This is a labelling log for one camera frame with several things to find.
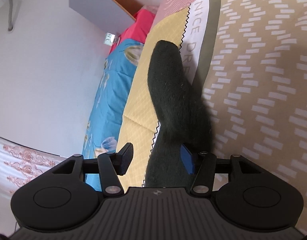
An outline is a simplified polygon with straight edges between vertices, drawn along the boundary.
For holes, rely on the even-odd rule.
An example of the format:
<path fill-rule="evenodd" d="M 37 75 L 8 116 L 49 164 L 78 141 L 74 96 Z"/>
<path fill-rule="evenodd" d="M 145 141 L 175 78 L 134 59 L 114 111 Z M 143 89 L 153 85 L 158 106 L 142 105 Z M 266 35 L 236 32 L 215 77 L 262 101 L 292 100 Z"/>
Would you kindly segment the dark green knit sweater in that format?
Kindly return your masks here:
<path fill-rule="evenodd" d="M 180 51 L 173 42 L 156 43 L 147 84 L 160 131 L 149 157 L 145 187 L 190 187 L 194 176 L 186 171 L 181 146 L 199 160 L 213 148 L 212 122 L 207 106 L 185 76 Z"/>

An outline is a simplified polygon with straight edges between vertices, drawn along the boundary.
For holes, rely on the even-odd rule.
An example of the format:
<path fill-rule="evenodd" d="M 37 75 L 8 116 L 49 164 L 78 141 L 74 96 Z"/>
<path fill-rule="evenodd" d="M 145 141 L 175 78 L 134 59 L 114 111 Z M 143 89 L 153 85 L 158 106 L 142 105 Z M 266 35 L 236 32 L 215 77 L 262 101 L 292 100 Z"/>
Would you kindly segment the blue floral quilt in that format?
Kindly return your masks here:
<path fill-rule="evenodd" d="M 117 148 L 122 115 L 131 89 L 143 44 L 126 39 L 111 52 L 96 91 L 89 116 L 82 155 L 94 159 Z"/>

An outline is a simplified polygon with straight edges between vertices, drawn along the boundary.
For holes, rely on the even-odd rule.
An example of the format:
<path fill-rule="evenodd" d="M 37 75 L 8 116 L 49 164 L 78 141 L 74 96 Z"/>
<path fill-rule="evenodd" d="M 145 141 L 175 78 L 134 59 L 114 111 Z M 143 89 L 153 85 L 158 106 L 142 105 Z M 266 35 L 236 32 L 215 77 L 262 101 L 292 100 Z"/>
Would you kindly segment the white red patterned curtain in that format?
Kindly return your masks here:
<path fill-rule="evenodd" d="M 10 198 L 20 187 L 65 159 L 0 137 L 0 194 Z"/>

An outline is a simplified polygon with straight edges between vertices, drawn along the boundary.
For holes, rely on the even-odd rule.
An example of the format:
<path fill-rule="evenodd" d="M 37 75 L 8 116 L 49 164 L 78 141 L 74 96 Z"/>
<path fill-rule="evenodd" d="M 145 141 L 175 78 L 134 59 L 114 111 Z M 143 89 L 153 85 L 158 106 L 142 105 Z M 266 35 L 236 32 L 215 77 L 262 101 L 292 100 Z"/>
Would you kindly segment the yellow beige patterned bedspread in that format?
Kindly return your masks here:
<path fill-rule="evenodd" d="M 214 153 L 240 154 L 296 187 L 307 230 L 307 0 L 163 0 L 133 79 L 118 147 L 134 145 L 124 189 L 144 184 L 158 132 L 147 88 L 159 40 L 182 49 L 211 113 Z"/>

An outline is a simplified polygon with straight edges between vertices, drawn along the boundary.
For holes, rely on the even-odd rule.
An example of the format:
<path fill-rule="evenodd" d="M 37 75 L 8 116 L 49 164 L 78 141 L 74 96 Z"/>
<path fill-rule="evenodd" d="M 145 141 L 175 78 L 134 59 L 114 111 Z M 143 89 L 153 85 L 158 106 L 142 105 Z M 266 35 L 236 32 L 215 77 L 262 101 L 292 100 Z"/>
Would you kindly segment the red blanket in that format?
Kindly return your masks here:
<path fill-rule="evenodd" d="M 135 22 L 118 35 L 109 53 L 126 39 L 144 43 L 154 22 L 158 7 L 145 5 L 134 14 Z"/>

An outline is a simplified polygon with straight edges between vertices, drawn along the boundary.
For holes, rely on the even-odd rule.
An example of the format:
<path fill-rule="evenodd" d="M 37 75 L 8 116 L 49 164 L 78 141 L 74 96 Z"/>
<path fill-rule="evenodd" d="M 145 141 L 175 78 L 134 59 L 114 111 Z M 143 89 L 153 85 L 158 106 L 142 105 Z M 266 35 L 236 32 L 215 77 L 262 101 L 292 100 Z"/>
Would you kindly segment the grey wooden headboard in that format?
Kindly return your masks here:
<path fill-rule="evenodd" d="M 121 34 L 131 26 L 142 6 L 136 0 L 69 0 L 71 9 L 111 34 Z"/>

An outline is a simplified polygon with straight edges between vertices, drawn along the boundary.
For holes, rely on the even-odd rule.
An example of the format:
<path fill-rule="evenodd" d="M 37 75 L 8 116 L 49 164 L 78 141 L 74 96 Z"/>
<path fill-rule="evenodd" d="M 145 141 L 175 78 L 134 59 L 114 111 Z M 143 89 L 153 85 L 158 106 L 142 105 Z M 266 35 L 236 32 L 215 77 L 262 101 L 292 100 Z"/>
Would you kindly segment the white wall socket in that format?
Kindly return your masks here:
<path fill-rule="evenodd" d="M 115 34 L 106 33 L 104 44 L 111 47 L 114 44 L 114 42 L 115 42 Z"/>

